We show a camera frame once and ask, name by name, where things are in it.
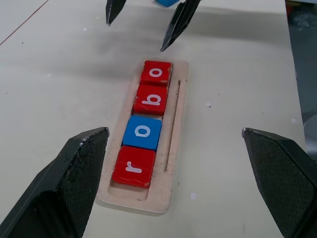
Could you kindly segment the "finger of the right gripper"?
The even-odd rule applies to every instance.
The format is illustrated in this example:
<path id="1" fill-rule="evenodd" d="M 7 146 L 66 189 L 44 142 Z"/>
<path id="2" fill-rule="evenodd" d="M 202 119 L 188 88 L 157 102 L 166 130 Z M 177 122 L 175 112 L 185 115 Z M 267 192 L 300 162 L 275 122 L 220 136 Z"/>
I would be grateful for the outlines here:
<path id="1" fill-rule="evenodd" d="M 106 23 L 110 26 L 122 11 L 126 0 L 107 0 L 106 3 Z"/>
<path id="2" fill-rule="evenodd" d="M 177 6 L 164 36 L 161 52 L 170 47 L 188 27 L 200 2 L 200 0 L 186 0 Z"/>

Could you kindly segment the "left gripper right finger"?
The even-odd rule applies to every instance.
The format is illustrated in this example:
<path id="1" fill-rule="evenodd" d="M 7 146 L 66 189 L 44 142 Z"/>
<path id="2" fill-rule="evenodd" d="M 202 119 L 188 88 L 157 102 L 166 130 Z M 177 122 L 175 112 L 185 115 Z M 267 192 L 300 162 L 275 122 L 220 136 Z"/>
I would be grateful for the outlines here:
<path id="1" fill-rule="evenodd" d="M 258 190 L 285 238 L 317 236 L 317 162 L 295 141 L 242 130 Z"/>

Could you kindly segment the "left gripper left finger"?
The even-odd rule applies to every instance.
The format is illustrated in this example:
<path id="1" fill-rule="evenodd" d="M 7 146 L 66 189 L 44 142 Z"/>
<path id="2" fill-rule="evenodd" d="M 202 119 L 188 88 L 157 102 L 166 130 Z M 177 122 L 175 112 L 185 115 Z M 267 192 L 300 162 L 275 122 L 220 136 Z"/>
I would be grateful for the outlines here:
<path id="1" fill-rule="evenodd" d="M 0 225 L 2 238 L 81 238 L 101 179 L 108 127 L 84 131 L 26 188 Z"/>

